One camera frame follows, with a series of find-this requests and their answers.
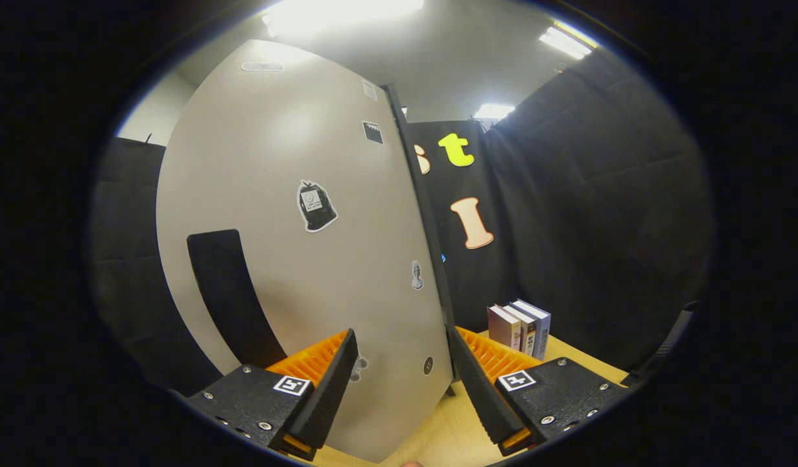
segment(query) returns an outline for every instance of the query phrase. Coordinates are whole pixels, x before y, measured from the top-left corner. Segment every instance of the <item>black curtain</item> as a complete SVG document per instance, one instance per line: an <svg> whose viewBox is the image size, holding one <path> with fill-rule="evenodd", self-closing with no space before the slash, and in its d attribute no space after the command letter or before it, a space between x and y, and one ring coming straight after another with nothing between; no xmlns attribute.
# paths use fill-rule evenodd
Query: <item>black curtain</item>
<svg viewBox="0 0 798 467"><path fill-rule="evenodd" d="M552 313L554 336L640 366L704 280L712 211L696 142L644 78L600 49L484 135L476 125L410 125L434 153L425 180L443 251L457 259L445 264L455 321L484 329L485 305L519 296ZM436 144L452 131L471 135L469 167L449 165ZM499 234L487 247L459 248L449 203L465 196Z"/></svg>
<svg viewBox="0 0 798 467"><path fill-rule="evenodd" d="M467 140L464 154L472 154L473 163L453 165L438 142L455 133ZM502 199L495 180L489 177L491 166L482 138L482 127L475 121L440 121L408 124L410 142L425 150L430 163L422 175L425 181L440 246L445 256L445 273L453 308L453 321L471 331L487 329L485 307L495 302L512 300L515 290L513 252ZM451 204L463 198L477 198L476 210L487 231L494 235L488 245L465 247L465 228Z"/></svg>
<svg viewBox="0 0 798 467"><path fill-rule="evenodd" d="M165 147L114 138L91 201L93 296L99 316L149 382L185 396L220 379L174 305L156 241L156 182Z"/></svg>

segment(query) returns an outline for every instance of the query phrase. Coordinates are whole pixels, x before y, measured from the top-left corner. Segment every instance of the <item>orange gripper pad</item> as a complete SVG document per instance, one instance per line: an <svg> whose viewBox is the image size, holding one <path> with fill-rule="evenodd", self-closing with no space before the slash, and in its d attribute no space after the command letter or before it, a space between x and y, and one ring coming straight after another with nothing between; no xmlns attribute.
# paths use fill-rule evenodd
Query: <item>orange gripper pad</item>
<svg viewBox="0 0 798 467"><path fill-rule="evenodd" d="M327 372L330 362L338 352L340 345L344 342L348 330L341 331L332 337L308 346L303 351L293 353L289 357L278 361L267 370L272 373L284 376L295 376L295 378L309 379L314 387L318 387L324 373Z"/></svg>
<svg viewBox="0 0 798 467"><path fill-rule="evenodd" d="M482 372L485 373L492 385L497 382L497 378L500 376L519 372L519 370L525 370L542 363L542 361L531 355L515 351L509 346L488 337L480 336L476 332L459 328L459 326L456 326L456 330L459 331L459 335L462 336L467 346L471 349L473 357L479 362Z"/></svg>

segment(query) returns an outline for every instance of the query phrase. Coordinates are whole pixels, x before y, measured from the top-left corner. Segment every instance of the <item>white wall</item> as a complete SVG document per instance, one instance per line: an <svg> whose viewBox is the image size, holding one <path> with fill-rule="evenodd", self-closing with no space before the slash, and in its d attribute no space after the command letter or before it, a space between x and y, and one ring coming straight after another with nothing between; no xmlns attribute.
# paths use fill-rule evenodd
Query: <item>white wall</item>
<svg viewBox="0 0 798 467"><path fill-rule="evenodd" d="M171 130L174 130L185 103L195 90L187 80L176 73L169 73L135 107L117 131L117 136L146 141L152 134L149 143L168 145Z"/></svg>

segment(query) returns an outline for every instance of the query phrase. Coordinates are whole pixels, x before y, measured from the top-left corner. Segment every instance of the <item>black round sticker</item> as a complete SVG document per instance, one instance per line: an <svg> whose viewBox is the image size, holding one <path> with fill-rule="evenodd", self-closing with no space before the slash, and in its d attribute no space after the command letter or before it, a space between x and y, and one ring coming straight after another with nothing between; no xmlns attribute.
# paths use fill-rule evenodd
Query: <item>black round sticker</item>
<svg viewBox="0 0 798 467"><path fill-rule="evenodd" d="M425 376L429 375L432 369L434 369L434 358L425 358Z"/></svg>

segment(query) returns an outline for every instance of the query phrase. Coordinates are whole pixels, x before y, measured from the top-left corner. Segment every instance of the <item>orange letter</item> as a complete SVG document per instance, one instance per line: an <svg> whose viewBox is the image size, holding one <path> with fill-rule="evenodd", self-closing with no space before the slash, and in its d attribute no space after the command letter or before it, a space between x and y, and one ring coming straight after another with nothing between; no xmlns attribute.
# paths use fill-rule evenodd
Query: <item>orange letter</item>
<svg viewBox="0 0 798 467"><path fill-rule="evenodd" d="M416 150L416 157L419 158L419 168L422 168L422 174L427 174L430 171L430 161L425 157L425 150L420 145L413 145Z"/></svg>
<svg viewBox="0 0 798 467"><path fill-rule="evenodd" d="M472 154L465 154L462 150L462 146L467 146L467 139L456 136L456 133L451 133L440 139L440 146L445 148L448 153L448 159L453 165L457 167L472 165Z"/></svg>
<svg viewBox="0 0 798 467"><path fill-rule="evenodd" d="M479 199L476 198L464 198L451 204L451 210L459 215L462 226L465 228L467 235L465 248L467 249L484 247L494 240L494 234L485 230L485 224L482 224L479 211L476 210L477 204L479 204Z"/></svg>

